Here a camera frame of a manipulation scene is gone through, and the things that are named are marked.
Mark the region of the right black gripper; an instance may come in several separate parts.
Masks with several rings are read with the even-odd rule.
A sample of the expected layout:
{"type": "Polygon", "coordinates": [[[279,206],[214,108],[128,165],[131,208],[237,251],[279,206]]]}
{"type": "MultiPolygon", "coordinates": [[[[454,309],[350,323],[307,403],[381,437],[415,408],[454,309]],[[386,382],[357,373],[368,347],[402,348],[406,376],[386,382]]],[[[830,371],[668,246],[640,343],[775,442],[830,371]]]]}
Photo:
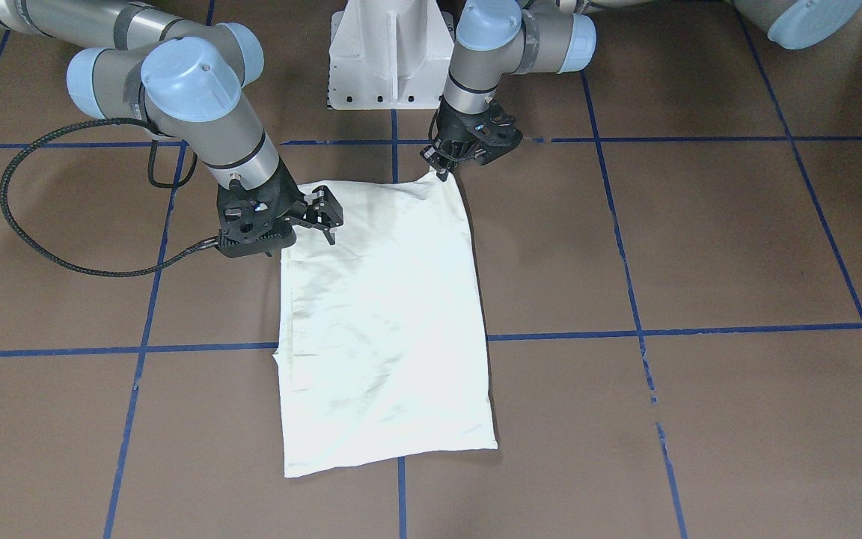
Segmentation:
{"type": "Polygon", "coordinates": [[[219,186],[216,207],[216,248],[228,258],[287,249],[296,243],[295,225],[321,230],[334,246],[334,230],[344,224],[344,209],[331,189],[318,186],[309,195],[302,193],[283,161],[257,188],[246,189],[239,180],[219,186]]]}

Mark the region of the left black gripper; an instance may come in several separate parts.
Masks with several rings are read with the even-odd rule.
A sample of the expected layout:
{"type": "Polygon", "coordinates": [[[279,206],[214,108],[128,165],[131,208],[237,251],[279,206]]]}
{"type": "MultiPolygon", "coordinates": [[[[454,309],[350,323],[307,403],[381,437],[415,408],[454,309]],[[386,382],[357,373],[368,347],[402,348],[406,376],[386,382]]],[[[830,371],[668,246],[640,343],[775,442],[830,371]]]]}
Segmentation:
{"type": "Polygon", "coordinates": [[[459,164],[489,164],[516,149],[523,139],[516,117],[497,101],[486,103],[482,112],[473,114],[459,112],[441,101],[428,134],[430,144],[420,156],[441,182],[448,181],[459,164]]]}

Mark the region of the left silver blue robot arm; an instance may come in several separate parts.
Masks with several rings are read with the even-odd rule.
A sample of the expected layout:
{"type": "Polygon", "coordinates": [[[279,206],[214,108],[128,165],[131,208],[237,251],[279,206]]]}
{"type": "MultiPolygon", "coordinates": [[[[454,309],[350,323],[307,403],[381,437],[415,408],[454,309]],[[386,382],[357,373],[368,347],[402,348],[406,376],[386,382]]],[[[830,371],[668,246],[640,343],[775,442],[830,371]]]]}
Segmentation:
{"type": "Polygon", "coordinates": [[[439,180],[465,162],[486,165],[523,134],[496,99],[503,76],[584,70],[596,50],[598,13],[644,1],[468,1],[459,14],[440,106],[421,151],[439,180]]]}

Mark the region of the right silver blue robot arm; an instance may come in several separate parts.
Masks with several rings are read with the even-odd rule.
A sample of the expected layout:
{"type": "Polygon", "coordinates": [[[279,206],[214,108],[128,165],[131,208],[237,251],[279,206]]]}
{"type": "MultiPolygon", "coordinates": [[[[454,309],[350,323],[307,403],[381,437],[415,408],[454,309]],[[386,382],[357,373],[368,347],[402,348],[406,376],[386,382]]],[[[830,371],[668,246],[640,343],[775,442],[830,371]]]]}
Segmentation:
{"type": "Polygon", "coordinates": [[[0,28],[79,46],[66,86],[89,119],[68,132],[129,125],[195,152],[218,182],[218,234],[183,255],[272,255],[296,243],[297,226],[335,242],[342,206],[325,186],[300,191],[244,94],[264,66],[249,28],[137,1],[0,1],[0,28]]]}

